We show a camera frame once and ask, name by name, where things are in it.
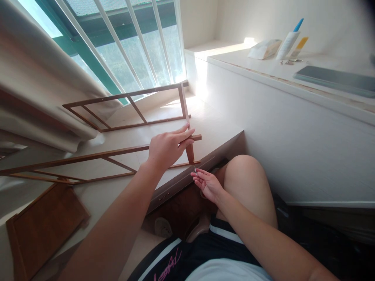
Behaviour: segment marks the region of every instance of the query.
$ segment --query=window sill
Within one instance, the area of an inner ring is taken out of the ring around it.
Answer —
[[[361,64],[356,60],[302,53],[304,61],[291,65],[281,65],[275,59],[255,60],[247,57],[249,46],[230,45],[213,41],[202,46],[185,50],[187,55],[207,63],[225,68],[252,80],[306,99],[354,119],[375,126],[375,99],[365,98],[324,86],[293,78],[294,73],[306,66],[309,61],[314,66],[344,70],[367,76],[375,76],[367,61]]]

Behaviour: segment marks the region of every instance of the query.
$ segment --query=thigh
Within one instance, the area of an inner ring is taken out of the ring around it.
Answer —
[[[215,176],[224,189],[249,211],[277,228],[273,198],[262,165],[253,157],[239,155],[221,168]],[[216,217],[227,221],[218,210]]]
[[[119,280],[125,281],[144,257],[165,238],[140,230]]]

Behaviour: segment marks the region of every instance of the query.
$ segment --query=white stripe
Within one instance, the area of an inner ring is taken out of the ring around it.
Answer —
[[[150,264],[150,266],[145,270],[145,272],[141,275],[141,277],[138,279],[138,281],[142,281],[146,275],[151,271],[151,269],[153,269],[153,267],[163,258],[165,257],[166,255],[169,254],[170,251],[172,251],[172,249],[174,247],[176,247],[179,243],[181,242],[181,239],[180,238],[177,238],[176,240],[174,240],[171,244],[169,244],[163,251],[161,251],[161,253],[157,256],[157,258]]]
[[[211,225],[211,224],[210,224],[210,230],[211,230],[213,233],[215,233],[215,234],[217,234],[217,235],[220,235],[220,236],[222,236],[222,237],[224,237],[224,238],[226,238],[226,239],[229,239],[229,240],[232,240],[232,241],[234,241],[234,242],[237,242],[237,243],[241,243],[241,244],[243,244],[242,240],[238,237],[238,235],[237,235],[237,234],[234,234],[234,233],[232,233],[232,232],[230,232],[230,231],[227,231],[227,230],[224,230],[224,229],[218,228],[218,227],[213,226],[213,225]]]

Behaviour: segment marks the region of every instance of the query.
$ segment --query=green window frame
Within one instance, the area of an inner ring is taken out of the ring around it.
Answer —
[[[61,32],[62,36],[53,38],[61,49],[70,57],[79,55],[112,95],[121,94],[119,88],[102,67],[95,55],[91,52],[81,36],[77,33],[76,29],[70,23],[69,19],[60,9],[58,4],[54,0],[35,0],[35,2]],[[158,0],[157,2],[163,27],[176,25],[177,21],[173,0]],[[153,13],[152,4],[150,2],[133,5],[133,9],[137,14],[137,18],[144,19],[138,21],[139,26],[144,33],[157,30],[155,20],[150,19],[152,17],[151,13]],[[120,40],[137,36],[127,8],[108,11],[107,14],[111,18],[111,21],[113,21],[114,29]],[[100,13],[76,16],[76,18],[79,19],[81,27],[90,37],[90,40],[95,47],[114,42],[107,27],[105,25],[103,26],[103,20]],[[127,99],[122,98],[119,100],[124,105],[128,104]]]

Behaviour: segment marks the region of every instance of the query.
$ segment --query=blue cap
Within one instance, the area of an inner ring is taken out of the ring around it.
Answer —
[[[297,26],[296,26],[296,28],[293,30],[293,32],[297,32],[297,31],[300,29],[301,24],[302,24],[303,21],[304,21],[304,18],[302,18],[302,19],[300,20],[300,22],[297,24]]]

